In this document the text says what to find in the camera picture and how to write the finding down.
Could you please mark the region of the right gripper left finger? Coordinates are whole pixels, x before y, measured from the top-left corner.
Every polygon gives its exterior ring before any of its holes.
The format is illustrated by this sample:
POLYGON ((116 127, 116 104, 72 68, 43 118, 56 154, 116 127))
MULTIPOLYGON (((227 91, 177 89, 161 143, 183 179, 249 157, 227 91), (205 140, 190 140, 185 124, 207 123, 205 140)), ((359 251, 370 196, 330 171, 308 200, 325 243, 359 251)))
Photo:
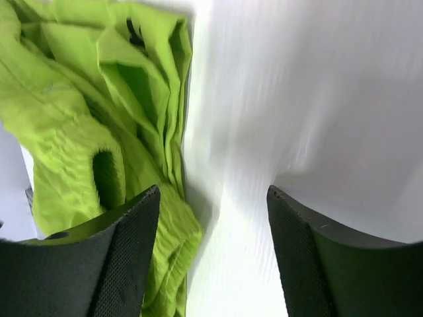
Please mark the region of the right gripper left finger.
POLYGON ((139 316, 160 198, 152 186, 44 240, 2 240, 1 315, 139 316))

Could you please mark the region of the lime green shorts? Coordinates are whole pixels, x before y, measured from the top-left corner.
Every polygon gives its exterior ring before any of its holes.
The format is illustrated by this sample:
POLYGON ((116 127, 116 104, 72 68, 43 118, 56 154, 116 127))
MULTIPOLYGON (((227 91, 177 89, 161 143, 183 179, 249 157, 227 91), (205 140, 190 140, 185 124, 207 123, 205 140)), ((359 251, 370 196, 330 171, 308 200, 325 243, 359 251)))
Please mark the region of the lime green shorts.
POLYGON ((1 2, 1 122, 32 155, 41 231, 159 187, 143 316, 186 314, 186 275, 203 235, 184 199, 180 155, 191 58, 186 17, 164 9, 1 2))

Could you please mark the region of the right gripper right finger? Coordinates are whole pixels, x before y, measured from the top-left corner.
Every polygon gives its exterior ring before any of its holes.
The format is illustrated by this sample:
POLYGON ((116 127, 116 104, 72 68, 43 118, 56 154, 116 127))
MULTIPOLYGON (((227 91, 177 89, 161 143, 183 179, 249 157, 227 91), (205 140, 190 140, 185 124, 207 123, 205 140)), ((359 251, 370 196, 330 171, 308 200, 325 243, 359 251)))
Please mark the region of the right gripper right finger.
POLYGON ((268 220, 290 316, 421 316, 422 243, 334 221, 276 186, 268 220))

